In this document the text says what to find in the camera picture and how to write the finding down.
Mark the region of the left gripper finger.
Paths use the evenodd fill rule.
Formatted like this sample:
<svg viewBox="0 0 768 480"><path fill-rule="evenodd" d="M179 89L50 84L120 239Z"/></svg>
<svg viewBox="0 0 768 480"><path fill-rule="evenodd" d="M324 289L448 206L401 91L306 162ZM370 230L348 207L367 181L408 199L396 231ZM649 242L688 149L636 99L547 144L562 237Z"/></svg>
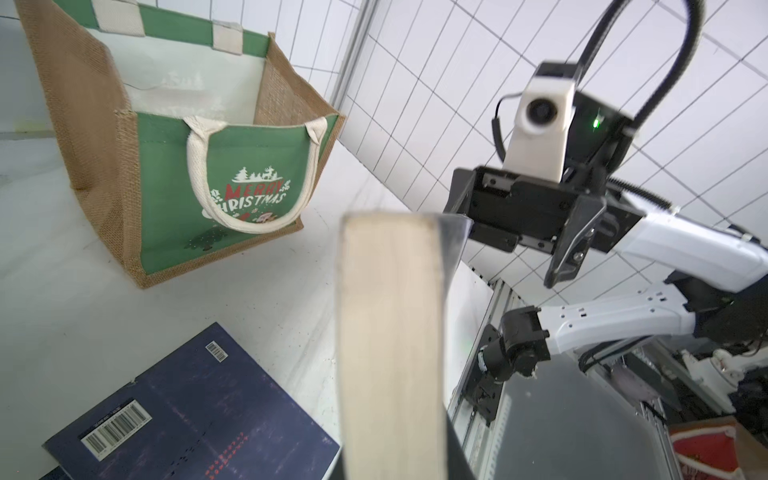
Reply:
<svg viewBox="0 0 768 480"><path fill-rule="evenodd" d="M475 480L449 414L446 414L447 474L449 480Z"/></svg>

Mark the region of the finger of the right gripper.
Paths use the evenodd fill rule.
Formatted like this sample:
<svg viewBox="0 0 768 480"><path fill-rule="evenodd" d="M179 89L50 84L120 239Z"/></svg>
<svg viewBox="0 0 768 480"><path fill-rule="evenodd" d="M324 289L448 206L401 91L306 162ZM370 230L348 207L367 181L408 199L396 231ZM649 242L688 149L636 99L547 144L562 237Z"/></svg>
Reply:
<svg viewBox="0 0 768 480"><path fill-rule="evenodd" d="M569 205L557 236L551 262L544 277L544 286L571 281L578 275L593 242L594 231L607 210L603 195L546 193L545 205L549 210Z"/></svg>

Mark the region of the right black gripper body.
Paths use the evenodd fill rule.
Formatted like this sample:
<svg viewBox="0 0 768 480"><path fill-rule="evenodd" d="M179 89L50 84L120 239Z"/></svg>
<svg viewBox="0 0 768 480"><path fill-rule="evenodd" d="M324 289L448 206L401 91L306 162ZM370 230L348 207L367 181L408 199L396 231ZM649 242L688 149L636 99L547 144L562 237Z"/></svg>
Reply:
<svg viewBox="0 0 768 480"><path fill-rule="evenodd" d="M552 252L577 205L596 199L568 185L479 166L453 172L444 211L470 218L470 238L497 250Z"/></svg>

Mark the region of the black book white characters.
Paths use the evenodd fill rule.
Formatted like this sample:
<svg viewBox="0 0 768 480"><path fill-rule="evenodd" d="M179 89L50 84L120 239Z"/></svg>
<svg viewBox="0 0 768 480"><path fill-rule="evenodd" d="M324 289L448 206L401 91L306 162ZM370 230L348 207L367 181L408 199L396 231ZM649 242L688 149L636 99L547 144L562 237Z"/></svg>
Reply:
<svg viewBox="0 0 768 480"><path fill-rule="evenodd" d="M445 307L471 225L387 211L342 222L336 347L348 479L449 476Z"/></svg>

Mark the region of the navy book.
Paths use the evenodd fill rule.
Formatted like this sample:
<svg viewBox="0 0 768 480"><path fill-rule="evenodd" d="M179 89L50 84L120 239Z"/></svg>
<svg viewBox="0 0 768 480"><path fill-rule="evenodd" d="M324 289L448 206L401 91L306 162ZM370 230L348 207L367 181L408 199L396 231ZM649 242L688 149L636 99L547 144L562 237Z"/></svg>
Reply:
<svg viewBox="0 0 768 480"><path fill-rule="evenodd" d="M340 451L217 323L43 447L71 479L322 479Z"/></svg>

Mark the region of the green jute canvas bag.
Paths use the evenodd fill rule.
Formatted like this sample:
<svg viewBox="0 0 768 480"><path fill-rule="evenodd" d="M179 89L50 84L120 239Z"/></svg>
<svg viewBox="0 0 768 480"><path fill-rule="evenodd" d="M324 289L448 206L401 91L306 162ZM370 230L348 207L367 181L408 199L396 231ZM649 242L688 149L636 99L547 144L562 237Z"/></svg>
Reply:
<svg viewBox="0 0 768 480"><path fill-rule="evenodd" d="M273 33L137 1L20 1L95 232L147 288L295 233L344 122Z"/></svg>

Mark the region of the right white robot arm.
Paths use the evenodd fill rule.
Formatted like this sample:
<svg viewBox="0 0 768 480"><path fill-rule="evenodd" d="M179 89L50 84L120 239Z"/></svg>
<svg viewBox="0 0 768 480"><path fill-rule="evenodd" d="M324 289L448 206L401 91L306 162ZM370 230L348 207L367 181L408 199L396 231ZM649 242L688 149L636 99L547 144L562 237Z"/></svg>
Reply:
<svg viewBox="0 0 768 480"><path fill-rule="evenodd" d="M474 241L548 254L546 288L575 280L591 250L671 269L665 280L632 294L505 312L481 334L461 390L487 422L496 419L506 381L533 375L555 356L585 346L625 349L662 335L744 343L767 328L767 250L744 231L716 230L640 197L486 166L454 172L446 209L471 221Z"/></svg>

